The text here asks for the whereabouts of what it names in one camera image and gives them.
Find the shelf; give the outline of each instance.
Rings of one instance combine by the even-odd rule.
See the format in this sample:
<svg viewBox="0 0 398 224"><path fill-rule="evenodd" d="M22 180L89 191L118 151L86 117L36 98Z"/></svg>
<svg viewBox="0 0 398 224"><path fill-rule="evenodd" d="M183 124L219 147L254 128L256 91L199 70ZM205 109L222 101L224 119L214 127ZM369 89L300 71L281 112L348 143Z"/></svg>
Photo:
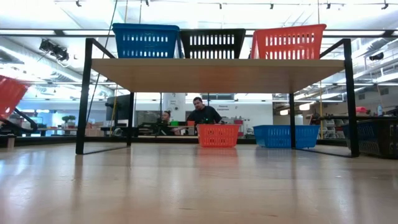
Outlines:
<svg viewBox="0 0 398 224"><path fill-rule="evenodd" d="M342 60L93 59L133 92L294 93L344 69Z"/></svg>

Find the ceiling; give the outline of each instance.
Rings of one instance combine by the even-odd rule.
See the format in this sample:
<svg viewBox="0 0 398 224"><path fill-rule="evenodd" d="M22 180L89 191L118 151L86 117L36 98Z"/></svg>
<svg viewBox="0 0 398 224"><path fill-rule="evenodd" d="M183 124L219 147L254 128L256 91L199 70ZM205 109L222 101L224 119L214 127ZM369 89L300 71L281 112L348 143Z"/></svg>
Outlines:
<svg viewBox="0 0 398 224"><path fill-rule="evenodd" d="M266 29L275 27L301 26L308 24L327 24L327 29L398 29L398 0L118 0L113 22L142 24L173 24L181 29ZM111 24L115 1L112 0L0 0L0 29L73 29L73 30L108 30ZM0 33L0 69L1 73L12 73L15 77L30 81L78 82L81 80L84 64L85 37L1 37ZM39 50L42 39L67 48L70 59L57 63L50 55ZM105 45L107 38L98 37L98 42ZM339 41L339 38L324 38L321 52ZM385 74L395 74L396 44L384 44L382 49L372 48L380 39L353 39L354 71L358 73L356 82L374 81L394 82ZM251 37L246 37L241 51L241 58L247 58L251 48ZM117 55L114 37L108 39L107 49ZM385 53L381 61L370 61L368 54ZM327 58L342 58L342 49L336 49ZM93 57L101 58L102 52L94 49ZM97 76L93 72L92 80ZM344 74L336 74L324 83L344 83ZM311 86L297 93L311 94L319 92L319 86ZM76 99L80 95L79 85L40 85L25 98L64 98ZM115 86L101 85L95 98L102 99L113 94ZM344 93L341 86L323 86L324 94Z"/></svg>

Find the blue basket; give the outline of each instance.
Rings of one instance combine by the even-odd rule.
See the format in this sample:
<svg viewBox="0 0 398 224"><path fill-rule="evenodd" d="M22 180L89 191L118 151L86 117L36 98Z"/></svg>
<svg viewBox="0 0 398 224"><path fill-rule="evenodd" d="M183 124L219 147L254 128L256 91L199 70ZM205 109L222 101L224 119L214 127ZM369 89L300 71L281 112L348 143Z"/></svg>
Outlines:
<svg viewBox="0 0 398 224"><path fill-rule="evenodd" d="M112 30L119 58L182 58L178 26L115 23Z"/></svg>
<svg viewBox="0 0 398 224"><path fill-rule="evenodd" d="M319 125L296 125L296 148L315 147ZM291 148L290 125L260 125L254 127L254 136L259 146Z"/></svg>

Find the black shirt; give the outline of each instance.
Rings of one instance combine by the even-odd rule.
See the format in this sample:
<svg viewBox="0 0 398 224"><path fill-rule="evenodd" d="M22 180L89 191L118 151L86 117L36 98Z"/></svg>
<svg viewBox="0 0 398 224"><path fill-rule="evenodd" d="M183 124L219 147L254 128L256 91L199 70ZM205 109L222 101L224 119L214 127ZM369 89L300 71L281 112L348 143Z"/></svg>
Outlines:
<svg viewBox="0 0 398 224"><path fill-rule="evenodd" d="M195 124L219 123L221 116L211 106L205 106L202 110L194 110L188 116L187 121L194 121Z"/></svg>

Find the plastic basket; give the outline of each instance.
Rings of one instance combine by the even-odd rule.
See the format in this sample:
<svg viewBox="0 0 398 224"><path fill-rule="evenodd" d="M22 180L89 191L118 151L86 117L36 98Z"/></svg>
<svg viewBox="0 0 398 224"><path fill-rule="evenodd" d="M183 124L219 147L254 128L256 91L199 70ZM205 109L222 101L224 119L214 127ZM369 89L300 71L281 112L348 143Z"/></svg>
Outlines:
<svg viewBox="0 0 398 224"><path fill-rule="evenodd" d="M239 125L199 124L199 143L202 147L234 147L238 140Z"/></svg>
<svg viewBox="0 0 398 224"><path fill-rule="evenodd" d="M18 80L0 75L0 118L7 119L12 114L28 87Z"/></svg>
<svg viewBox="0 0 398 224"><path fill-rule="evenodd" d="M182 58L178 26L115 23L113 32L119 58Z"/></svg>
<svg viewBox="0 0 398 224"><path fill-rule="evenodd" d="M315 147L319 125L296 125L296 148ZM268 148L291 148L290 125L255 126L254 137L259 146Z"/></svg>
<svg viewBox="0 0 398 224"><path fill-rule="evenodd" d="M251 58L319 59L325 24L256 30Z"/></svg>
<svg viewBox="0 0 398 224"><path fill-rule="evenodd" d="M182 30L185 58L239 58L245 29Z"/></svg>
<svg viewBox="0 0 398 224"><path fill-rule="evenodd" d="M398 120L367 120L358 122L359 151L375 156L398 159ZM347 145L351 148L349 126L343 125Z"/></svg>

